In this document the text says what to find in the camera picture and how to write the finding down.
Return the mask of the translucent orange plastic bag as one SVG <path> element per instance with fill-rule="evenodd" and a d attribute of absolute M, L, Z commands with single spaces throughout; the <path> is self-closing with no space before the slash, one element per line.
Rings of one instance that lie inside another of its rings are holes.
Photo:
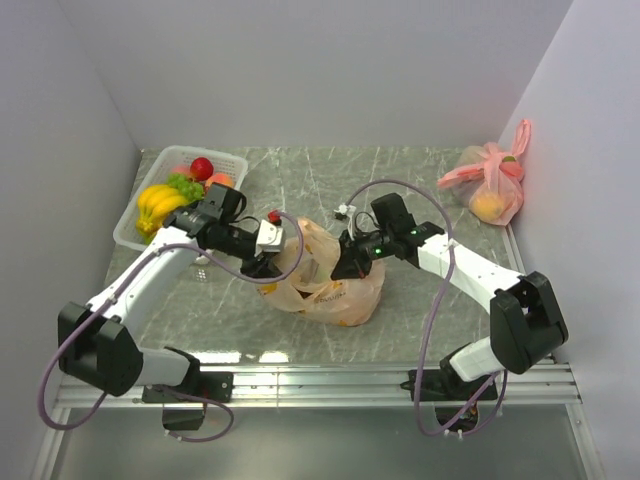
<path fill-rule="evenodd" d="M 313 221 L 300 217 L 305 251 L 286 279 L 257 287 L 272 307 L 320 323 L 354 327 L 369 320 L 381 299 L 385 263 L 373 264 L 364 279 L 330 278 L 340 254 L 338 239 Z"/>

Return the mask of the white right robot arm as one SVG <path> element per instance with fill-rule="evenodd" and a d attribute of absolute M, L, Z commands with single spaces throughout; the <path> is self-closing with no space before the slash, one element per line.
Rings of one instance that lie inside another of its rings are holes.
<path fill-rule="evenodd" d="M 523 374 L 568 340 L 546 276 L 503 268 L 451 239 L 441 227 L 417 223 L 396 193 L 375 199 L 371 208 L 377 229 L 349 227 L 342 232 L 332 279 L 364 279 L 375 262 L 396 257 L 448 280 L 489 314 L 488 336 L 442 360 L 440 386 L 446 396 L 462 399 L 477 379 L 502 370 Z"/>

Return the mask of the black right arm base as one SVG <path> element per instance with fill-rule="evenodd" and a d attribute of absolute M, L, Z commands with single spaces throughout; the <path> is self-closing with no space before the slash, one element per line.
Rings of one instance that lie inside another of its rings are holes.
<path fill-rule="evenodd" d="M 506 381 L 498 381 L 500 375 L 485 375 L 470 383 L 448 385 L 444 374 L 436 370 L 424 370 L 419 387 L 421 403 L 461 402 L 456 406 L 435 406 L 435 420 L 438 433 L 455 434 L 459 439 L 477 433 L 488 425 L 501 411 L 506 394 Z M 489 415 L 482 419 L 478 403 L 495 400 Z"/>

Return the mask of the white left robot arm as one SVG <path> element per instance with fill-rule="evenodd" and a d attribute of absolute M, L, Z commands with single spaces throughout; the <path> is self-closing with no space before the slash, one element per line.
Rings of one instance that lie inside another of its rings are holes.
<path fill-rule="evenodd" d="M 157 386 L 180 402 L 196 398 L 200 361 L 175 348 L 144 349 L 134 333 L 168 286 L 207 250 L 241 260 L 240 276 L 252 283 L 279 276 L 272 259 L 285 243 L 281 217 L 273 213 L 255 231 L 244 230 L 237 223 L 246 203 L 237 190 L 211 187 L 204 199 L 174 209 L 103 292 L 84 305 L 68 303 L 58 316 L 60 370 L 114 397 Z"/>

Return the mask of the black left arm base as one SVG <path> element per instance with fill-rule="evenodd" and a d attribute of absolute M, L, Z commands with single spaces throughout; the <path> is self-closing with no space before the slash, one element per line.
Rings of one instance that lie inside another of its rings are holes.
<path fill-rule="evenodd" d="M 220 438 L 233 426 L 235 417 L 228 406 L 233 387 L 232 372 L 200 372 L 190 385 L 144 387 L 141 403 L 162 407 L 162 425 L 168 435 L 181 441 L 202 443 Z M 186 434 L 195 433 L 204 425 L 206 414 L 214 408 L 228 416 L 227 425 L 222 431 L 211 437 L 186 437 Z"/>

